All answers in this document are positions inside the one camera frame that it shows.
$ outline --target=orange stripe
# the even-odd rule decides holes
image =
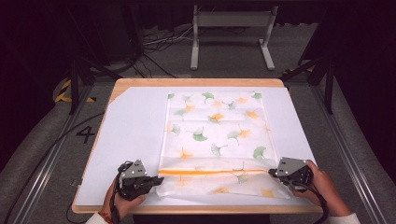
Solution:
[[[236,172],[245,173],[268,173],[267,170],[230,170],[230,171],[183,171],[183,170],[160,170],[160,175],[217,175],[217,174],[229,174]]]

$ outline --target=hand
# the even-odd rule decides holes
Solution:
[[[330,215],[332,217],[345,217],[350,215],[351,212],[349,208],[339,195],[330,176],[326,174],[326,172],[319,170],[319,168],[310,160],[307,161],[307,166],[312,170],[312,173],[314,174],[313,186],[310,187],[313,189],[316,188],[319,194],[321,194],[323,198],[327,201]],[[311,203],[320,206],[320,201],[318,197],[310,190],[307,190],[304,193],[297,190],[292,190],[291,192],[296,197],[306,198]]]
[[[103,202],[103,207],[100,210],[101,214],[105,213],[109,217],[111,217],[110,199],[111,199],[111,196],[113,195],[113,189],[114,189],[114,181],[107,190],[105,201]],[[120,214],[120,219],[122,220],[123,218],[125,218],[125,216],[128,214],[128,212],[133,207],[138,206],[145,200],[146,200],[146,195],[140,195],[137,198],[135,198],[129,202],[129,201],[121,198],[120,195],[118,193],[116,193],[115,198],[114,198],[114,205],[117,206],[117,209],[119,210],[119,214]]]

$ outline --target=person's right hand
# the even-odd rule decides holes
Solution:
[[[329,207],[329,212],[332,217],[345,217],[351,214],[349,208],[344,203],[343,199],[339,195],[337,189],[330,176],[322,171],[310,160],[307,161],[307,166],[312,170],[314,174],[313,185],[310,186],[313,189],[317,189],[319,194],[327,201],[327,206]],[[306,192],[300,192],[297,190],[291,191],[294,196],[302,197],[320,206],[320,201],[318,197],[307,190]]]

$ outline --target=wooden table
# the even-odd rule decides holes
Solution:
[[[283,83],[276,78],[122,78],[119,79],[109,98],[109,105],[113,103],[117,97],[121,96],[131,87],[275,87],[282,88]],[[96,150],[98,138],[101,135],[105,119],[102,120],[100,130],[96,136],[96,140],[92,147],[91,156],[87,162],[87,167],[83,178],[87,173],[87,168],[92,162],[92,154]],[[80,192],[81,186],[78,188],[76,198]],[[75,205],[76,198],[73,202],[72,209],[75,213],[94,213],[100,210],[101,205]],[[248,206],[241,205],[210,205],[210,204],[193,204],[193,205],[144,205],[141,204],[131,211],[134,214],[290,214],[290,213],[317,213],[321,212],[318,206],[306,204],[292,205],[273,205],[273,204],[253,204]]]

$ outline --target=dark background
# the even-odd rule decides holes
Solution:
[[[120,6],[65,8],[37,0],[5,0],[0,4],[0,169],[54,107],[52,92],[67,76],[74,55],[104,65],[132,61],[139,56],[143,27],[158,25],[159,29],[172,30],[191,22],[192,16],[192,6],[128,6],[132,13],[125,17]],[[325,9],[322,5],[281,6],[276,25],[319,22]],[[101,14],[114,21],[101,21]],[[396,161],[396,16],[390,5],[372,3],[359,7],[354,20],[357,22],[347,27],[338,45],[334,74],[373,152],[396,181],[392,172]],[[125,22],[132,25],[126,29]],[[306,59],[326,49],[339,25],[332,20],[328,23],[311,39]]]

